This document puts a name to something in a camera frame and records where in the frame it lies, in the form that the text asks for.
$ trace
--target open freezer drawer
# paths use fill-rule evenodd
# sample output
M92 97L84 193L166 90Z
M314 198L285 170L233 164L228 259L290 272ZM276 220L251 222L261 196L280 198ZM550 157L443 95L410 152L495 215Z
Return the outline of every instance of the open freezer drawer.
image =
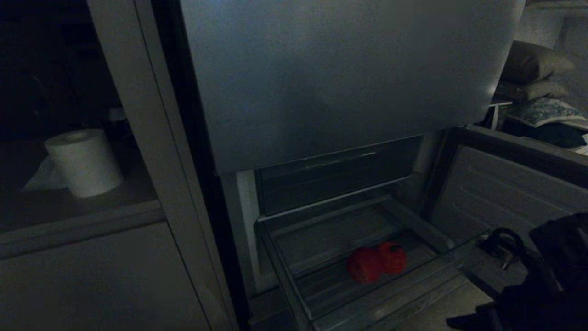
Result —
M455 247L384 190L262 222L257 231L299 330L390 330L497 263L475 246L477 236ZM403 246L406 270L356 283L348 256L387 239Z

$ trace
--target pillow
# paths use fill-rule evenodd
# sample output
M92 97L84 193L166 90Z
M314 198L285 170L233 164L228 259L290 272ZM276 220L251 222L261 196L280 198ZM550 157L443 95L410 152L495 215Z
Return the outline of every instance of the pillow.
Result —
M578 131L561 123L545 124L540 128L519 123L505 123L502 132L517 137L529 137L562 148L586 146L586 140Z
M568 96L567 89L550 80L541 80L522 85L509 81L500 81L494 95L514 102L526 102L537 98L563 98Z
M508 118L534 128L547 123L569 120L586 120L584 114L563 101L539 98L523 104L509 112Z
M564 55L540 45L515 41L501 78L526 84L571 70L574 70L574 63Z

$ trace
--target tomato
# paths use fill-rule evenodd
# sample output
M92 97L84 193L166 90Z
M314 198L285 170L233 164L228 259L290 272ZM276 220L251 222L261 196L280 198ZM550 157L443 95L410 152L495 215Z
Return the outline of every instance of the tomato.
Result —
M385 273L399 274L406 268L406 252L391 241L384 241L377 246Z
M347 271L358 283L375 283L384 272L382 256L375 249L359 248L349 256Z

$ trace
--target paper towel roll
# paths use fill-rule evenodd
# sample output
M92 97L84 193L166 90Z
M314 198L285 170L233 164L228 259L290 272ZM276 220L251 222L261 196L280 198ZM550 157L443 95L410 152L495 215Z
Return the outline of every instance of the paper towel roll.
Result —
M92 197L123 182L121 169L101 129L58 135L47 140L45 148L76 197Z

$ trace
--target refrigerator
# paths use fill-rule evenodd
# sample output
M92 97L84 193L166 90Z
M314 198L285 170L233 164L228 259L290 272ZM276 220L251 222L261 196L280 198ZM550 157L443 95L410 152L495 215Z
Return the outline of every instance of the refrigerator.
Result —
M179 2L252 311L393 329L466 283L522 281L481 235L533 247L529 230L585 211L580 155L472 125L524 0ZM406 270L352 280L350 254L384 240Z

